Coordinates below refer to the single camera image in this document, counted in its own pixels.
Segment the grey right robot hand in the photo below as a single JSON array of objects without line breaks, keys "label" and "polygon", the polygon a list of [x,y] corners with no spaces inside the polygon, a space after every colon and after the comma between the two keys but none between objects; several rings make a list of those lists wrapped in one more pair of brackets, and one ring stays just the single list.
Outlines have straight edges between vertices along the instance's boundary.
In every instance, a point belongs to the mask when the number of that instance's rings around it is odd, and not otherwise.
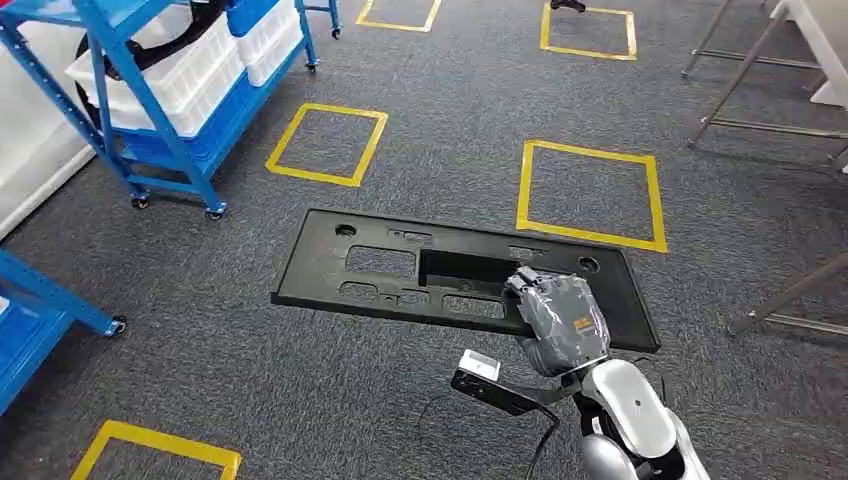
[{"label": "grey right robot hand", "polygon": [[533,331],[519,345],[537,373],[556,377],[608,358],[609,330],[586,279],[522,266],[505,286]]}]

